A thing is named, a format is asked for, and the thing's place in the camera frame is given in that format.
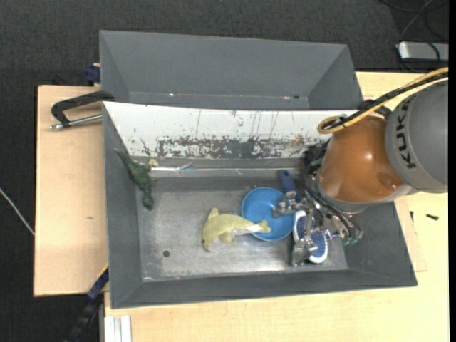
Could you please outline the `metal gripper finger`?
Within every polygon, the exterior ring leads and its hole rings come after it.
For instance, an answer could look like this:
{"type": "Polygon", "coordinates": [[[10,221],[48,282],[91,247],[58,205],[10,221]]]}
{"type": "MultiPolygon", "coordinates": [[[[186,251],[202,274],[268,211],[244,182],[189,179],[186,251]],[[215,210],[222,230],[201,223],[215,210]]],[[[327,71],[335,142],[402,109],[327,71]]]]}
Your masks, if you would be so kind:
{"type": "Polygon", "coordinates": [[[312,238],[313,232],[298,235],[293,233],[294,244],[291,248],[291,265],[299,266],[303,264],[318,249],[312,238]]]}
{"type": "Polygon", "coordinates": [[[273,218],[277,219],[286,215],[293,214],[299,209],[299,202],[297,201],[297,192],[285,192],[273,207],[273,218]]]}

